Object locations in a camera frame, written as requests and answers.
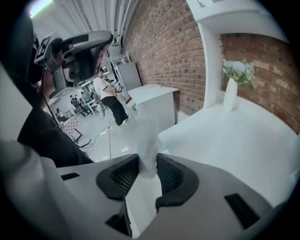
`shelf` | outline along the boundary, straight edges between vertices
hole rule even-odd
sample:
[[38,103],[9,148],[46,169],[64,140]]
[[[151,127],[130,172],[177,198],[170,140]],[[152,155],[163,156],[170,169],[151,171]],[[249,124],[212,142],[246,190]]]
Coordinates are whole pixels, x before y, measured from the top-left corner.
[[206,67],[206,87],[203,108],[213,106],[221,87],[222,58],[220,34],[252,33],[277,38],[288,43],[272,15],[255,0],[223,0],[213,3],[187,0],[202,38]]

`black slot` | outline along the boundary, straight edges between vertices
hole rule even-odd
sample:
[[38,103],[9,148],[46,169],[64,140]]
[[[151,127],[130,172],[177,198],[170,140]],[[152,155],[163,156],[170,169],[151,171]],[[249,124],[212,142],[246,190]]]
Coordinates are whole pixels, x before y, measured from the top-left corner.
[[106,222],[107,225],[114,228],[115,230],[132,237],[132,232],[130,228],[130,220],[127,214],[126,204],[124,202],[123,206],[120,209],[119,214],[113,215]]
[[79,35],[79,36],[73,38],[73,44],[83,43],[83,42],[88,42],[88,41],[89,41],[88,34]]
[[69,179],[72,179],[72,178],[76,178],[76,177],[79,177],[79,174],[75,173],[75,172],[72,172],[72,173],[68,173],[68,174],[65,174],[65,175],[61,175],[61,178],[65,181],[65,180],[69,180]]
[[157,175],[162,188],[162,196],[155,202],[157,210],[160,207],[181,206],[199,186],[196,173],[161,153],[157,155]]
[[227,195],[224,198],[244,229],[249,228],[259,220],[259,216],[252,210],[252,208],[244,201],[244,199],[239,194]]

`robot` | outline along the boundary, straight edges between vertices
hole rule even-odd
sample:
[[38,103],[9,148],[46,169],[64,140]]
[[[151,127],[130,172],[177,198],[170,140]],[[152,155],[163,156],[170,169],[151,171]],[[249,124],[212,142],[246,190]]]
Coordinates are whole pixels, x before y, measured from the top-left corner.
[[[35,62],[54,74],[55,91],[68,94],[91,79],[97,55],[113,36],[106,31],[41,42]],[[54,55],[62,50],[65,63]],[[56,168],[17,141],[1,141],[0,173],[12,205],[33,228],[49,239],[131,239],[125,196],[139,174],[139,156]],[[157,216],[140,235],[152,239],[253,238],[272,220],[274,209],[230,173],[188,159],[157,155],[162,196]]]

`white table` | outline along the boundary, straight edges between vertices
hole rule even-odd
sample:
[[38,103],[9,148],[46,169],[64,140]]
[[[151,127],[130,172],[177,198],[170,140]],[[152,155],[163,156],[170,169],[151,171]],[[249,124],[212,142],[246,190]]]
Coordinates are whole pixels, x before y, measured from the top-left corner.
[[243,108],[227,116],[222,110],[222,104],[202,109],[159,138],[171,155],[230,172],[272,206],[285,201],[294,182],[284,138]]
[[160,133],[175,125],[173,100],[175,91],[178,89],[160,85],[144,85],[128,91],[128,94],[139,114],[147,119],[153,119]]

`white floor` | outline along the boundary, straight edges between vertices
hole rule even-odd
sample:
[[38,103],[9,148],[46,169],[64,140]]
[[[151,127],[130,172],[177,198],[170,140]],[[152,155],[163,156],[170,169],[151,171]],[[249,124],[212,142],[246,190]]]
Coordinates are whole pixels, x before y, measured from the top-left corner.
[[[142,136],[137,131],[140,119],[137,111],[125,108],[128,115],[132,118],[123,126],[117,126],[115,119],[110,110],[105,110],[105,117],[102,119],[100,114],[97,116],[79,117],[79,125],[77,130],[82,134],[78,141],[78,145],[90,144],[82,151],[95,162],[109,160],[111,158],[120,157],[126,154],[138,153],[137,143]],[[163,151],[161,142],[158,146],[159,151]]]

